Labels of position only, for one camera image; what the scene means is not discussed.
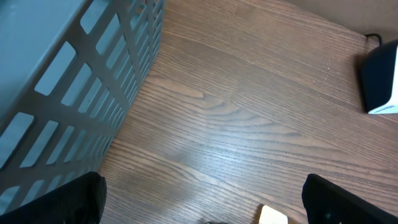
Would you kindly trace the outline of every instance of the black object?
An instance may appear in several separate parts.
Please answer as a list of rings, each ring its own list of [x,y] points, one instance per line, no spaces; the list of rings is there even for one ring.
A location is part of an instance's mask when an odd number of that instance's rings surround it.
[[[302,199],[309,224],[386,224],[398,218],[324,178],[310,174]]]
[[[380,35],[370,36],[378,37],[380,46],[368,53],[360,68],[365,110],[369,114],[398,113],[398,40],[382,44]]]
[[[379,40],[379,46],[383,44],[383,38],[380,36],[380,34],[366,34],[365,37],[377,37]]]
[[[96,172],[89,172],[14,211],[0,216],[0,223],[100,223],[105,200],[105,178]]]

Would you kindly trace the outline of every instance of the black speaker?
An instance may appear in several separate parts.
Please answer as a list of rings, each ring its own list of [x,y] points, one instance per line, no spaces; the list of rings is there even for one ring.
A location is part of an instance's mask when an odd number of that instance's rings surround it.
[[[398,40],[368,53],[361,66],[365,110],[369,114],[398,113]]]

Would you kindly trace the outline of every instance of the gray mesh laundry basket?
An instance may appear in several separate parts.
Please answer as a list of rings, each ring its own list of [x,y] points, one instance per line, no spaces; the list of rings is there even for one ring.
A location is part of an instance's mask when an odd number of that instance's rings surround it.
[[[0,32],[13,30],[0,34],[0,215],[97,170],[156,58],[163,13],[163,0],[0,3]]]

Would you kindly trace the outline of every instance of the wood grain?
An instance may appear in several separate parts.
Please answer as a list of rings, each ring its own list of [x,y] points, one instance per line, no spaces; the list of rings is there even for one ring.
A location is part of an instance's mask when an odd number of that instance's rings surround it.
[[[362,112],[376,46],[282,1],[169,0],[158,58],[106,156],[103,223],[306,223],[316,173],[398,215],[398,119]]]

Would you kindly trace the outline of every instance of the wall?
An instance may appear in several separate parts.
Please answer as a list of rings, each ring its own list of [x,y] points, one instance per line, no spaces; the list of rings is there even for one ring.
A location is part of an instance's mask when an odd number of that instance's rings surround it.
[[[398,0],[286,0],[360,34],[398,39]]]

